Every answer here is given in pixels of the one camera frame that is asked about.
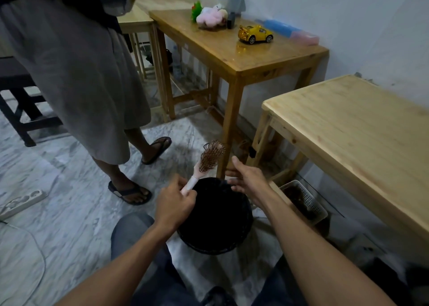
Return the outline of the person's right hand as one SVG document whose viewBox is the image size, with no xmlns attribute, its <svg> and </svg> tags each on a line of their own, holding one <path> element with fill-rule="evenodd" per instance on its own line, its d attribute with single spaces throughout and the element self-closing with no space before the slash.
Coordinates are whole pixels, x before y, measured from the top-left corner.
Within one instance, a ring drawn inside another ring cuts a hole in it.
<svg viewBox="0 0 429 306">
<path fill-rule="evenodd" d="M 231 172 L 232 166 L 228 167 L 225 173 L 229 177 L 227 182 L 232 190 L 245 194 L 258 208 L 265 211 L 273 192 L 271 186 L 259 168 L 247 167 L 247 172 Z"/>
</svg>

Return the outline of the white hairbrush with hair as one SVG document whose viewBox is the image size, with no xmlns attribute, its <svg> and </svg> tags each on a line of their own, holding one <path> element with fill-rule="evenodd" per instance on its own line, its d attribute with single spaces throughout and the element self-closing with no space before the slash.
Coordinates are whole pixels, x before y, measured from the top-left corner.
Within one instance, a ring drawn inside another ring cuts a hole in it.
<svg viewBox="0 0 429 306">
<path fill-rule="evenodd" d="M 226 148 L 217 140 L 206 143 L 199 162 L 196 163 L 193 175 L 197 177 L 197 182 L 210 170 L 214 169 L 220 158 L 224 155 Z"/>
</svg>

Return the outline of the person's left forearm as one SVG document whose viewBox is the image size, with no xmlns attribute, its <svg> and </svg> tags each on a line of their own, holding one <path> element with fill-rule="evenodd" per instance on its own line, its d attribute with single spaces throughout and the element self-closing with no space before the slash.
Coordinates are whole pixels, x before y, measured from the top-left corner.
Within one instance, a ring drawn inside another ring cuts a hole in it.
<svg viewBox="0 0 429 306">
<path fill-rule="evenodd" d="M 155 222 L 136 244 L 72 289 L 56 306 L 124 306 L 173 229 Z"/>
</svg>

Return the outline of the black waste bin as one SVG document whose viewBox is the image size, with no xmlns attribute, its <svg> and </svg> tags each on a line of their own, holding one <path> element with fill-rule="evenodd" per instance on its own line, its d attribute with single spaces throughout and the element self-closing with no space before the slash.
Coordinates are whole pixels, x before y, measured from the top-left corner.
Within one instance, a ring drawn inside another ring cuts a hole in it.
<svg viewBox="0 0 429 306">
<path fill-rule="evenodd" d="M 219 178 L 200 179 L 193 189 L 196 203 L 177 230 L 180 239 L 205 255 L 225 254 L 242 244 L 254 221 L 248 197 Z"/>
</svg>

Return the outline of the dark flip-flop sandal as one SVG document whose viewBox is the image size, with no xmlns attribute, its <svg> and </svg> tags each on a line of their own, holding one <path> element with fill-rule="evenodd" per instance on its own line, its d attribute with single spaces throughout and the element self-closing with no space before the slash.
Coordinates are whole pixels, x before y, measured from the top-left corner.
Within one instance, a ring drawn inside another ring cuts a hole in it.
<svg viewBox="0 0 429 306">
<path fill-rule="evenodd" d="M 143 165 L 151 165 L 171 146 L 170 137 L 164 136 L 147 145 L 142 152 L 141 162 Z"/>
<path fill-rule="evenodd" d="M 146 203 L 148 203 L 152 199 L 152 192 L 137 183 L 133 182 L 133 188 L 131 189 L 125 189 L 125 190 L 118 190 L 112 181 L 108 183 L 108 189 L 119 199 L 124 201 L 125 203 L 131 205 L 131 206 L 142 206 Z M 133 195 L 139 195 L 139 200 L 130 200 L 129 197 Z"/>
</svg>

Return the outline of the white plastic basket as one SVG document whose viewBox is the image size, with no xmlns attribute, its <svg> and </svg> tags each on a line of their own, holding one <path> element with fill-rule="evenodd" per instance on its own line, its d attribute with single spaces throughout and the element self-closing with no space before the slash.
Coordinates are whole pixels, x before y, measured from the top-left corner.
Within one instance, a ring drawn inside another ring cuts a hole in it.
<svg viewBox="0 0 429 306">
<path fill-rule="evenodd" d="M 300 213 L 314 226 L 328 217 L 328 212 L 298 180 L 280 187 L 282 193 Z"/>
</svg>

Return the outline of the brown wooden table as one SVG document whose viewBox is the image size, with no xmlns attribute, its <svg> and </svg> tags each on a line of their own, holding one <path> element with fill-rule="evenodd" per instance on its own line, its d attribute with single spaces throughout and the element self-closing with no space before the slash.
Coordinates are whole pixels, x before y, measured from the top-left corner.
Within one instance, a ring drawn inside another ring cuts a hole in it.
<svg viewBox="0 0 429 306">
<path fill-rule="evenodd" d="M 284 36 L 274 37 L 272 43 L 245 44 L 239 41 L 238 26 L 233 30 L 207 31 L 191 22 L 190 10 L 151 10 L 162 78 L 162 103 L 169 118 L 175 119 L 175 105 L 196 101 L 204 108 L 214 106 L 220 79 L 228 82 L 228 96 L 224 117 L 218 112 L 218 122 L 223 125 L 222 143 L 226 154 L 217 167 L 217 177 L 224 179 L 233 140 L 239 141 L 236 127 L 240 103 L 245 86 L 300 71 L 295 89 L 308 86 L 320 61 L 329 55 L 328 48 L 320 45 L 304 46 Z M 174 97 L 171 88 L 165 35 L 185 48 L 212 72 L 208 88 Z"/>
</svg>

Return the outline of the light wooden table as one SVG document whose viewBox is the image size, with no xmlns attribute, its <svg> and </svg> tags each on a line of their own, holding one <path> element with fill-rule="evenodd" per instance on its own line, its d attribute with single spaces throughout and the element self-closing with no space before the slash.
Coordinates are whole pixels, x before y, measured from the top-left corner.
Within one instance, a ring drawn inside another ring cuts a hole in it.
<svg viewBox="0 0 429 306">
<path fill-rule="evenodd" d="M 429 109 L 354 75 L 272 97 L 247 160 L 275 130 L 387 226 L 429 249 Z"/>
</svg>

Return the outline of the yellow toy car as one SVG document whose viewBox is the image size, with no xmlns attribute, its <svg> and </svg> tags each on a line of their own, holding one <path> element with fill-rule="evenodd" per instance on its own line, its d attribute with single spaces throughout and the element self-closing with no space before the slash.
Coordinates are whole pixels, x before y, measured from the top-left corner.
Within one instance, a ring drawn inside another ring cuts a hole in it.
<svg viewBox="0 0 429 306">
<path fill-rule="evenodd" d="M 260 25 L 249 25 L 239 27 L 238 38 L 241 42 L 252 45 L 260 42 L 271 43 L 274 35 Z"/>
</svg>

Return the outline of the blue and pink box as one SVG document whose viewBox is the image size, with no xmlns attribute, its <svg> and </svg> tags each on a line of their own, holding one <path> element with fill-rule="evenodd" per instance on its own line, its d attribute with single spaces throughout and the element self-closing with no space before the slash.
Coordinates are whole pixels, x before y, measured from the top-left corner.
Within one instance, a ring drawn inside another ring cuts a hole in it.
<svg viewBox="0 0 429 306">
<path fill-rule="evenodd" d="M 300 28 L 293 27 L 287 23 L 277 21 L 274 19 L 261 20 L 256 19 L 256 23 L 261 24 L 264 28 L 276 32 L 284 37 L 287 37 L 294 42 L 310 47 L 319 45 L 320 38 L 310 32 L 306 32 Z"/>
</svg>

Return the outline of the pale wooden table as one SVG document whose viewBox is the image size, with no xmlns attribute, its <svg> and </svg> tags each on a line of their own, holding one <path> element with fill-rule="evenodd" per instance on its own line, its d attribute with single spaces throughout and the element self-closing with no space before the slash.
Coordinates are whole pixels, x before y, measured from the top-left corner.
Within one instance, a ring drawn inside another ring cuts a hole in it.
<svg viewBox="0 0 429 306">
<path fill-rule="evenodd" d="M 123 34 L 130 37 L 132 53 L 137 63 L 141 81 L 149 79 L 153 74 L 157 82 L 157 94 L 160 105 L 151 108 L 152 113 L 162 116 L 165 123 L 169 122 L 168 107 L 165 97 L 164 81 L 161 79 L 161 67 L 158 53 L 158 43 L 155 36 L 154 21 L 138 5 L 123 16 L 118 17 Z"/>
</svg>

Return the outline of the green toy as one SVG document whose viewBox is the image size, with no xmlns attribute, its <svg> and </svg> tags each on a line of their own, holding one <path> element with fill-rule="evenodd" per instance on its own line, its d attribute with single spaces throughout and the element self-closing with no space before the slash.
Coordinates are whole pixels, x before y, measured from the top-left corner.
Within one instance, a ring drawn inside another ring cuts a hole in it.
<svg viewBox="0 0 429 306">
<path fill-rule="evenodd" d="M 202 12 L 202 5 L 201 5 L 201 1 L 198 0 L 194 3 L 194 5 L 191 8 L 191 20 L 193 23 L 196 23 L 196 18 L 201 14 Z"/>
</svg>

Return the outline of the clear container with blue lid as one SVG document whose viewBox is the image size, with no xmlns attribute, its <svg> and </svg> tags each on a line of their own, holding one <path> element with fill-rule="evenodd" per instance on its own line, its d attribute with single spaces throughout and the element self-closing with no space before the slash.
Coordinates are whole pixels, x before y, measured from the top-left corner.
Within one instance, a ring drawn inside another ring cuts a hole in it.
<svg viewBox="0 0 429 306">
<path fill-rule="evenodd" d="M 200 0 L 202 8 L 221 7 L 228 11 L 241 15 L 246 11 L 245 0 Z"/>
</svg>

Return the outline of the white power strip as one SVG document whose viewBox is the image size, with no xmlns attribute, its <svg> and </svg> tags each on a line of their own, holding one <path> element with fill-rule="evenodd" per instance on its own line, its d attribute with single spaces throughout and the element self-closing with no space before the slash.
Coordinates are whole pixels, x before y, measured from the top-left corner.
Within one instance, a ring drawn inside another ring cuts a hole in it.
<svg viewBox="0 0 429 306">
<path fill-rule="evenodd" d="M 7 219 L 39 203 L 46 197 L 47 194 L 43 190 L 37 189 L 31 193 L 14 198 L 5 205 L 0 206 L 0 221 L 6 221 Z"/>
</svg>

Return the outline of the dark wooden bench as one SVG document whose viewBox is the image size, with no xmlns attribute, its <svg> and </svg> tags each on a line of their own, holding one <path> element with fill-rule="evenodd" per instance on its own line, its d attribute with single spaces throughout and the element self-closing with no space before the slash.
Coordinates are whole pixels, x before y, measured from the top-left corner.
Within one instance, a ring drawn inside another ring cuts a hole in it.
<svg viewBox="0 0 429 306">
<path fill-rule="evenodd" d="M 42 94 L 30 96 L 25 88 L 35 86 L 28 71 L 14 57 L 0 57 L 0 111 L 10 122 L 27 147 L 36 146 L 30 131 L 62 125 L 58 116 L 45 118 L 37 103 L 46 102 Z M 1 92 L 9 91 L 18 105 L 12 110 Z"/>
</svg>

